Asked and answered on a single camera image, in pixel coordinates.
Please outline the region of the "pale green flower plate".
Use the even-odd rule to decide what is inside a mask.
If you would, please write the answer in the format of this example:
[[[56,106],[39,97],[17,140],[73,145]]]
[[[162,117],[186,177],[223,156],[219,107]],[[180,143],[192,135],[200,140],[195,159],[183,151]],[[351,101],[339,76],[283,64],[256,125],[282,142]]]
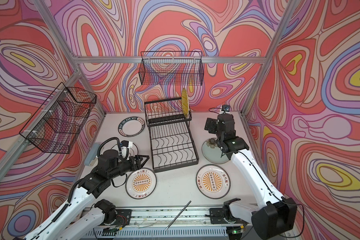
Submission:
[[[207,139],[202,145],[203,156],[211,163],[222,165],[229,161],[226,155],[218,147],[217,138]]]

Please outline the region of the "yellow striped plate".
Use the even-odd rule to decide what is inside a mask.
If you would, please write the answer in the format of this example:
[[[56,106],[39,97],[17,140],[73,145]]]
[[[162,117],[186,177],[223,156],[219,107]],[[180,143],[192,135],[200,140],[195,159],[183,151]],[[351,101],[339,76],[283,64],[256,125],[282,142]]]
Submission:
[[[189,97],[188,97],[188,92],[186,90],[186,88],[183,88],[182,89],[182,99],[181,99],[181,103],[182,103],[182,111],[183,111],[183,114],[185,116],[185,118],[188,117],[189,115]]]

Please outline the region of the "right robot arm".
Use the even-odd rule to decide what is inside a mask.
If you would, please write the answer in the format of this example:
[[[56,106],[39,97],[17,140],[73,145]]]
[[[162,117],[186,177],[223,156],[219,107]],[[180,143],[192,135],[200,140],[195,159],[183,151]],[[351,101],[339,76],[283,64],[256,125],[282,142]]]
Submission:
[[[271,183],[256,162],[249,145],[236,134],[233,115],[221,113],[207,118],[205,130],[217,137],[222,155],[238,168],[250,186],[256,204],[235,198],[224,202],[223,213],[228,221],[243,220],[251,224],[262,240],[268,240],[294,228],[298,205]]]

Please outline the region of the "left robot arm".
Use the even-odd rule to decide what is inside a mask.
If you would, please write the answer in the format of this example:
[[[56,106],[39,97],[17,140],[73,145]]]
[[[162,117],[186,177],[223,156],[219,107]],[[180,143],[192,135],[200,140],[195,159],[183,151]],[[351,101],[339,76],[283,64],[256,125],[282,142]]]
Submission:
[[[67,200],[41,225],[28,233],[25,240],[55,240],[87,204],[97,199],[116,177],[143,168],[148,155],[130,156],[120,150],[97,153],[98,163],[92,171],[73,185]]]

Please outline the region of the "white plate under left gripper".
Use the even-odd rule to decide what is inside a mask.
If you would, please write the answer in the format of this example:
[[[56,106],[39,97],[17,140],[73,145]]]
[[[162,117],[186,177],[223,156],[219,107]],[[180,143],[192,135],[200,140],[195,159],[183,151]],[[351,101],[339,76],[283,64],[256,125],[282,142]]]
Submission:
[[[130,156],[135,156],[135,155],[138,155],[138,154],[139,154],[138,146],[135,143],[133,143],[132,147],[129,150],[129,155]]]

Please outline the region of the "left orange sunburst plate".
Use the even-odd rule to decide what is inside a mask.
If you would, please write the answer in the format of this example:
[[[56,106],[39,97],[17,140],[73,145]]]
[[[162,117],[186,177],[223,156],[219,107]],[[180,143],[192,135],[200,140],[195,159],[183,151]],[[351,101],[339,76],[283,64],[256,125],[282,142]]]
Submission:
[[[141,200],[149,197],[157,186],[157,176],[153,170],[142,168],[132,172],[125,185],[129,197]]]

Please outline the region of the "orange sunburst plate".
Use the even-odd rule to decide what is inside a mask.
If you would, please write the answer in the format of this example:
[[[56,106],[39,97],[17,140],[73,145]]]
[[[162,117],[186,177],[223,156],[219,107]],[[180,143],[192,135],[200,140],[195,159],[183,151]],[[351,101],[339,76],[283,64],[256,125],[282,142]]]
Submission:
[[[132,172],[125,185],[129,197],[141,200],[149,197],[157,186],[157,176],[153,170],[142,168]]]
[[[205,165],[196,174],[196,185],[205,197],[217,200],[229,193],[231,180],[223,168],[217,165]]]

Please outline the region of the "black rimmed lettered plate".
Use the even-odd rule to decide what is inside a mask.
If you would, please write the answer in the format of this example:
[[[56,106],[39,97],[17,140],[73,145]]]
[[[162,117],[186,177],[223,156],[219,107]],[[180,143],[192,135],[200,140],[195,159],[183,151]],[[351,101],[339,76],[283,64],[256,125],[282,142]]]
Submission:
[[[146,123],[141,117],[132,116],[122,120],[118,132],[123,137],[135,137],[143,132]]]

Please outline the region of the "right orange sunburst plate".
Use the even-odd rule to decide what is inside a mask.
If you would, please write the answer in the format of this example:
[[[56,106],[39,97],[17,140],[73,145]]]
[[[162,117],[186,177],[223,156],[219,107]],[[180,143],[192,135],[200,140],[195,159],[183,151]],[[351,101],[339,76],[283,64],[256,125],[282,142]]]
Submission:
[[[217,200],[229,193],[231,180],[223,168],[217,165],[205,165],[196,174],[196,185],[205,197]]]

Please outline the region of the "metal rod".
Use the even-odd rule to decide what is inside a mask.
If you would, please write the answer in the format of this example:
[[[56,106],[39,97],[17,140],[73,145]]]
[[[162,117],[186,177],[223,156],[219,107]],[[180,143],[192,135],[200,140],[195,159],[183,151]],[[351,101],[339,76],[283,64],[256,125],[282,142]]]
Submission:
[[[169,223],[169,225],[165,228],[165,231],[167,231],[174,222],[180,217],[180,215],[187,209],[187,207],[191,204],[192,200],[190,200],[182,209],[181,211],[176,215],[176,217]]]

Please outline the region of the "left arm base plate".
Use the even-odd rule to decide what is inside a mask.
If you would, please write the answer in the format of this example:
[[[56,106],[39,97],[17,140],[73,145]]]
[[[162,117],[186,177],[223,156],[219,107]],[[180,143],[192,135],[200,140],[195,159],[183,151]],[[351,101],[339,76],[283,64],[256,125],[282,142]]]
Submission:
[[[131,215],[131,209],[111,210],[110,212],[105,214],[103,224],[108,226],[125,227],[130,224]]]

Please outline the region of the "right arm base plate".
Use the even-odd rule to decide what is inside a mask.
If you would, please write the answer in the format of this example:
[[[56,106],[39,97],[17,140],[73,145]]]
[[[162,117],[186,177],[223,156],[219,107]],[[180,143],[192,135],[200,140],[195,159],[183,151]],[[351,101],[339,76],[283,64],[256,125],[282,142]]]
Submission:
[[[213,225],[222,225],[222,224],[241,224],[246,226],[248,223],[237,218],[229,217],[229,214],[226,213],[223,208],[209,208],[209,213],[207,217],[210,219],[211,224]]]

